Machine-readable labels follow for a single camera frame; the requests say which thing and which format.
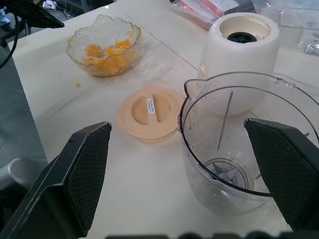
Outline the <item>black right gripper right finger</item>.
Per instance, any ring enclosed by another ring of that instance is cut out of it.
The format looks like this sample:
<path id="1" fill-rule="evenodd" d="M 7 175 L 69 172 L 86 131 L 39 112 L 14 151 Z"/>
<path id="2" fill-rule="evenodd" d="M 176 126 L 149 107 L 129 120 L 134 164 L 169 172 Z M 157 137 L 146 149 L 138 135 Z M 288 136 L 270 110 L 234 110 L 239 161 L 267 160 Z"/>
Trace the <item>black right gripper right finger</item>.
<path id="1" fill-rule="evenodd" d="M 319 148 L 297 128 L 247 118 L 262 179 L 286 223 L 300 235 L 319 236 Z"/>

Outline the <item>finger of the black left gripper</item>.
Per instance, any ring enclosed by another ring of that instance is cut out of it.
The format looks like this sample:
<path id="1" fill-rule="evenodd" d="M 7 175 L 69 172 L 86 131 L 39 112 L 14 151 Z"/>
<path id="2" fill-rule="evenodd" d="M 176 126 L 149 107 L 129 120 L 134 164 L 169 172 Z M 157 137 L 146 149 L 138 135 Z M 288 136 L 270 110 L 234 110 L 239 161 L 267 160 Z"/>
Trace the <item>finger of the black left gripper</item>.
<path id="1" fill-rule="evenodd" d="M 6 0 L 9 12 L 25 20 L 31 27 L 63 28 L 64 23 L 59 21 L 48 11 L 33 3 L 32 0 Z"/>

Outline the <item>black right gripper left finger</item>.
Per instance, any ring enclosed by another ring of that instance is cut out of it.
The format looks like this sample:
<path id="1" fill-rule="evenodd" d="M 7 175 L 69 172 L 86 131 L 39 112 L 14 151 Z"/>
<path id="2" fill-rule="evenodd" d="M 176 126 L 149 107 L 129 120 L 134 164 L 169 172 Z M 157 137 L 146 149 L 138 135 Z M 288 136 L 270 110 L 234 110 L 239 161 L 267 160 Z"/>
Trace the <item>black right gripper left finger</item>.
<path id="1" fill-rule="evenodd" d="M 79 239 L 92 226 L 101 195 L 112 126 L 71 135 L 22 197 L 0 196 L 0 239 Z"/>

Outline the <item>clear wavy glass bowl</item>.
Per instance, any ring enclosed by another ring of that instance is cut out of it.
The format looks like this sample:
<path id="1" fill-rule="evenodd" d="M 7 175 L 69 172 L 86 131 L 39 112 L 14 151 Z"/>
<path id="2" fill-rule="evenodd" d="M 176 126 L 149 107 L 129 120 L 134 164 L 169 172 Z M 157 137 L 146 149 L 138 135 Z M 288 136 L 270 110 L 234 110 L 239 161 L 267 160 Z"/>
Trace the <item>clear wavy glass bowl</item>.
<path id="1" fill-rule="evenodd" d="M 108 46 L 113 47 L 116 40 L 123 41 L 128 38 L 131 42 L 131 47 L 128 49 L 129 53 L 126 53 L 126 56 L 130 56 L 130 62 L 127 67 L 115 74 L 118 75 L 126 71 L 136 61 L 140 51 L 141 35 L 142 31 L 137 25 L 118 17 L 111 18 L 100 14 L 91 26 L 77 30 L 68 39 L 66 53 L 81 70 L 90 75 L 98 77 L 113 76 L 99 72 L 95 66 L 85 65 L 83 63 L 83 59 L 86 57 L 84 49 L 88 44 L 92 43 L 98 44 L 102 49 L 105 49 Z"/>

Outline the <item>peach blender lid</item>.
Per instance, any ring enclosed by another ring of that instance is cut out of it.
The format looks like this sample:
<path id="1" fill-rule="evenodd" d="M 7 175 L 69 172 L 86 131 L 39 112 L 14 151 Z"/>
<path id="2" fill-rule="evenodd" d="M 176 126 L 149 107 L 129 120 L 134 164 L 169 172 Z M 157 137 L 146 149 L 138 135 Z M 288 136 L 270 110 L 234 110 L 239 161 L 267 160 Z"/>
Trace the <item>peach blender lid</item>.
<path id="1" fill-rule="evenodd" d="M 117 112 L 118 124 L 132 137 L 157 142 L 177 131 L 184 98 L 177 92 L 152 84 L 127 97 Z"/>

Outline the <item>orange fruit pieces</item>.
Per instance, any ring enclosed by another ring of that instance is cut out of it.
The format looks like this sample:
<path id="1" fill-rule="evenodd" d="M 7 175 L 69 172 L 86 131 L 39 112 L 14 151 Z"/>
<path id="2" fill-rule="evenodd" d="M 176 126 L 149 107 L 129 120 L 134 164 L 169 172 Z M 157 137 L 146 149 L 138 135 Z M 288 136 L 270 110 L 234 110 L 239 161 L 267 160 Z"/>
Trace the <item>orange fruit pieces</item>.
<path id="1" fill-rule="evenodd" d="M 128 66 L 130 56 L 126 56 L 131 47 L 130 40 L 116 40 L 113 47 L 102 49 L 100 45 L 88 44 L 84 49 L 86 57 L 83 59 L 85 65 L 95 66 L 99 72 L 107 75 L 115 75 Z"/>

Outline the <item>clear blender jug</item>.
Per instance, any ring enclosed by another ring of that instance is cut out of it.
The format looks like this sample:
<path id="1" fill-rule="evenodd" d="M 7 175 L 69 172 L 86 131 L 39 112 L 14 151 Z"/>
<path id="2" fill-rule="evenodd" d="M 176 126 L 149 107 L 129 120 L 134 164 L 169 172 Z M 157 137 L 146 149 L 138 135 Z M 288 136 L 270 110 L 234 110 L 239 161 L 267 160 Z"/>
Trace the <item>clear blender jug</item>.
<path id="1" fill-rule="evenodd" d="M 178 117 L 184 145 L 186 174 L 195 198 L 214 213 L 241 216 L 275 205 L 270 196 L 244 127 L 257 118 L 298 128 L 319 147 L 319 90 L 295 85 L 292 80 L 269 76 L 271 83 L 261 104 L 249 115 L 219 117 L 197 105 L 205 79 L 184 83 L 186 99 Z M 234 159 L 246 172 L 249 189 L 224 181 L 204 166 L 214 158 Z"/>

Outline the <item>silver robot body cylinder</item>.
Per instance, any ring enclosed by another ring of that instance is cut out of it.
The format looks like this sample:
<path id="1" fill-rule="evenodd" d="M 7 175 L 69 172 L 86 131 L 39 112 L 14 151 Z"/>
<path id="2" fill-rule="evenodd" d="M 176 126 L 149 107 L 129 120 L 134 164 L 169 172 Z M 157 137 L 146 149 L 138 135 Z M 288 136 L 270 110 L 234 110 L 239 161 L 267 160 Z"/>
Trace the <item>silver robot body cylinder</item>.
<path id="1" fill-rule="evenodd" d="M 25 194 L 40 175 L 39 165 L 28 158 L 15 158 L 0 168 L 0 191 Z"/>

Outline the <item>metal blender blade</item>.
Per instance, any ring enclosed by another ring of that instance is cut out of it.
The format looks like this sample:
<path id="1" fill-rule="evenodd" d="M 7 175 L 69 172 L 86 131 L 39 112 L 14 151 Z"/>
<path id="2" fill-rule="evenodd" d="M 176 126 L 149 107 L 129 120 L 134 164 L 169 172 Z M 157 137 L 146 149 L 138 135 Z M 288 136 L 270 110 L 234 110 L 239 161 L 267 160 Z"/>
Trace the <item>metal blender blade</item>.
<path id="1" fill-rule="evenodd" d="M 224 181 L 235 186 L 249 189 L 249 179 L 244 169 L 234 159 L 214 158 L 204 166 Z"/>

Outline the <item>clear bag with metal parts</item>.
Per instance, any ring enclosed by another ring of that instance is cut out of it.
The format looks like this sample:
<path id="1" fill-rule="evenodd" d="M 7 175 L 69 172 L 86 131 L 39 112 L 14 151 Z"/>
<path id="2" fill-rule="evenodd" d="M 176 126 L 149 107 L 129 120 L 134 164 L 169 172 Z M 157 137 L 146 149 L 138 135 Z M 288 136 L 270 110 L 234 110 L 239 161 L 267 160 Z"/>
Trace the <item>clear bag with metal parts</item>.
<path id="1" fill-rule="evenodd" d="M 305 53 L 319 56 L 319 30 L 303 30 L 298 45 Z"/>

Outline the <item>white blender base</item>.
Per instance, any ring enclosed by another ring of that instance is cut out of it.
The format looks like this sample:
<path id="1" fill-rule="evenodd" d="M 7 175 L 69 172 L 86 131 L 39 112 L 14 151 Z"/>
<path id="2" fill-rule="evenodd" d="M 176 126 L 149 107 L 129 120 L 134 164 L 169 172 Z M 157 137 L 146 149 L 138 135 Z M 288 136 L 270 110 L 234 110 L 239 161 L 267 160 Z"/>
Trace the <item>white blender base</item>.
<path id="1" fill-rule="evenodd" d="M 197 105 L 219 117 L 249 115 L 269 88 L 280 43 L 278 26 L 256 13 L 232 13 L 210 28 L 198 77 Z"/>

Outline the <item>clear plastic bag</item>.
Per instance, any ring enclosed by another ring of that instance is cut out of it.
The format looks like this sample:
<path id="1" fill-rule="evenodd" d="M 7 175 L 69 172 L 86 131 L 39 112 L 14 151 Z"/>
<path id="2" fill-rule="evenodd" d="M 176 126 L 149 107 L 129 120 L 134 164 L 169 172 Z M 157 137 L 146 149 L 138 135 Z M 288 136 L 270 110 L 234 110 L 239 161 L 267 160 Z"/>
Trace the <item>clear plastic bag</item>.
<path id="1" fill-rule="evenodd" d="M 252 0 L 256 13 L 283 27 L 319 30 L 319 0 Z"/>

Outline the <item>clear bag with red package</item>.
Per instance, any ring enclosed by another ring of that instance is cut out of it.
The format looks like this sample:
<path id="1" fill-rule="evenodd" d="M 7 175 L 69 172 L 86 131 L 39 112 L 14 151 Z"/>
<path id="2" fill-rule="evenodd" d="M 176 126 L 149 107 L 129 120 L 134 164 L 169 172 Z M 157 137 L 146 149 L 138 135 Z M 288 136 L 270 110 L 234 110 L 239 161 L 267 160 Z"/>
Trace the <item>clear bag with red package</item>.
<path id="1" fill-rule="evenodd" d="M 239 6 L 235 0 L 169 0 L 172 9 L 192 21 L 209 29 L 227 11 Z"/>

